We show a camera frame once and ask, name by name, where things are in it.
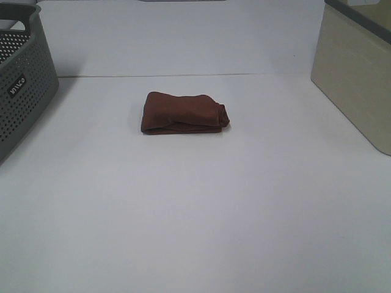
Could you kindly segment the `brown towel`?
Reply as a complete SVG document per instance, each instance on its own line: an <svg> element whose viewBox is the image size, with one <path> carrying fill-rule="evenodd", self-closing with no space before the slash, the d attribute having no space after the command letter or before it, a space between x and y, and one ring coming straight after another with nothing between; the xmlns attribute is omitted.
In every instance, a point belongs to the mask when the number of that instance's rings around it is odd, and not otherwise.
<svg viewBox="0 0 391 293"><path fill-rule="evenodd" d="M150 92L144 104L141 131L148 135L219 133L229 123L225 106L208 95Z"/></svg>

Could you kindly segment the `beige storage box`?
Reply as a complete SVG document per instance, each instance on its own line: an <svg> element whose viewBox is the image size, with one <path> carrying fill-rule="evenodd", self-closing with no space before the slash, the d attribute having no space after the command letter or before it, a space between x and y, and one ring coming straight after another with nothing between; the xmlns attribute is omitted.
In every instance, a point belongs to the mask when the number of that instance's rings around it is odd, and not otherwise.
<svg viewBox="0 0 391 293"><path fill-rule="evenodd" d="M390 1L325 1L310 78L390 154Z"/></svg>

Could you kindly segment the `grey perforated plastic basket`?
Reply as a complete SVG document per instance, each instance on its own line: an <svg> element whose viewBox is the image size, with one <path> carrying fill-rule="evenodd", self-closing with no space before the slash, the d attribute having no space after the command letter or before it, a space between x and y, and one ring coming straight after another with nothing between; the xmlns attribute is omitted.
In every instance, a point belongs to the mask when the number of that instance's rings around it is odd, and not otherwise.
<svg viewBox="0 0 391 293"><path fill-rule="evenodd" d="M23 30L1 30L1 159L13 151L54 98L59 80L37 5L3 2L1 19Z"/></svg>

